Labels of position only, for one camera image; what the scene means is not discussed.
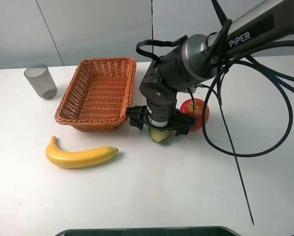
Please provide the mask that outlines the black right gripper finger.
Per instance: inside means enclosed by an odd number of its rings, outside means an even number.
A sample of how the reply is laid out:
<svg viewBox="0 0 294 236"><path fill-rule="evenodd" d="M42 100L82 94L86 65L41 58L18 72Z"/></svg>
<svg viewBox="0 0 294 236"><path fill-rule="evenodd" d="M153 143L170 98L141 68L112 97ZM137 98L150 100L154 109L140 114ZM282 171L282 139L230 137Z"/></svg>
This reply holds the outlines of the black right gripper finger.
<svg viewBox="0 0 294 236"><path fill-rule="evenodd" d="M140 120L136 120L136 119L133 119L133 118L130 118L129 124L130 124L130 126L136 127L139 130L142 130L143 126L144 126L144 124Z"/></svg>
<svg viewBox="0 0 294 236"><path fill-rule="evenodd" d="M177 127L177 128L175 128L175 131L176 131L175 135L176 136L187 135L189 133L189 130L190 130L189 126Z"/></svg>

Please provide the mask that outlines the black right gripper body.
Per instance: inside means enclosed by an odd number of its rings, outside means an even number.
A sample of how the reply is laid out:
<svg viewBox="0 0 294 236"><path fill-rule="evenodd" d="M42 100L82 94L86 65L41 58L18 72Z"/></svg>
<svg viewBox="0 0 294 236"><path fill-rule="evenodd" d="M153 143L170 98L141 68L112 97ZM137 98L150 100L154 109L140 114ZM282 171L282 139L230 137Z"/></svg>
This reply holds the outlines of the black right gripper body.
<svg viewBox="0 0 294 236"><path fill-rule="evenodd" d="M157 130L175 130L177 127L195 126L195 119L176 109L177 92L162 83L142 82L139 90L146 98L145 106L127 108L126 116L140 120Z"/></svg>

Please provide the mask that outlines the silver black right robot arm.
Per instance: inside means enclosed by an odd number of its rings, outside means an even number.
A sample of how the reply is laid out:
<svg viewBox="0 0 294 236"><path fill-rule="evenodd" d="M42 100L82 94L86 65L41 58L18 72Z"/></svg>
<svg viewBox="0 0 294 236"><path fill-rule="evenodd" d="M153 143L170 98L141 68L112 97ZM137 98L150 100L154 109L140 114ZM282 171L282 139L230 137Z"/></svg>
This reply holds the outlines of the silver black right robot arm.
<svg viewBox="0 0 294 236"><path fill-rule="evenodd" d="M146 105L126 110L131 126L186 135L195 119L176 109L178 92L215 77L222 61L294 35L294 0L265 0L235 21L224 16L217 2L213 5L222 28L212 36L137 43L136 52L152 61L139 87Z"/></svg>

